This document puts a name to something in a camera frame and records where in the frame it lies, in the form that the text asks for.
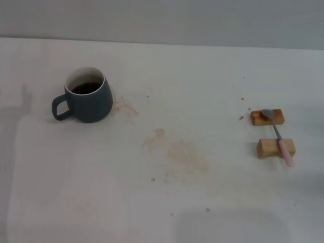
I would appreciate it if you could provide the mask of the grey ceramic cup with coffee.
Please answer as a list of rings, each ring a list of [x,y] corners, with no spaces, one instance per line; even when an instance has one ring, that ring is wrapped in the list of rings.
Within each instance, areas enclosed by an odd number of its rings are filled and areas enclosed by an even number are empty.
[[[64,92],[52,101],[52,115],[58,121],[73,116],[83,123],[95,123],[112,110],[112,91],[106,76],[97,68],[75,70],[65,81]]]

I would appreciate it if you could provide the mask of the pink-handled metal spoon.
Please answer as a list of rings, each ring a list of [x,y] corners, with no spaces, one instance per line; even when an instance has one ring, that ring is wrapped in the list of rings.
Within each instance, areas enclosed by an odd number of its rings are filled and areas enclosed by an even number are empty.
[[[277,127],[276,127],[276,124],[275,124],[275,112],[273,110],[270,110],[270,109],[262,109],[261,110],[261,113],[263,116],[265,116],[266,118],[268,118],[270,121],[271,121],[271,124],[273,126],[273,129],[275,131],[275,134],[277,136],[277,139],[278,139],[278,144],[279,144],[279,147],[280,147],[280,150],[281,150],[281,153],[282,153],[282,156],[286,162],[286,165],[288,167],[292,167],[293,164],[294,164],[294,161],[293,161],[293,158],[288,150],[288,147],[286,146],[284,140],[282,139]]]

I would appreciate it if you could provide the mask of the pale notched wooden rest block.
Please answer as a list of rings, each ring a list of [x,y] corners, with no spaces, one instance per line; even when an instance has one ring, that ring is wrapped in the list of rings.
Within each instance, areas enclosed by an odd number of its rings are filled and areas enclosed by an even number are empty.
[[[296,153],[295,145],[292,139],[284,139],[285,145],[291,156]],[[257,144],[257,154],[259,159],[266,159],[268,157],[283,158],[278,139],[260,139]]]

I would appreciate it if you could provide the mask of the orange-stained wooden rest block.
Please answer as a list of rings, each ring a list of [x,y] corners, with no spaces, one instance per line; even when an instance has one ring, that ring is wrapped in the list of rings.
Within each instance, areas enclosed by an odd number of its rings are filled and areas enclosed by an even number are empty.
[[[274,122],[276,125],[282,125],[285,122],[284,115],[281,109],[274,109],[275,113]],[[260,110],[254,110],[251,112],[251,121],[254,126],[269,126],[272,122],[269,118],[265,117]]]

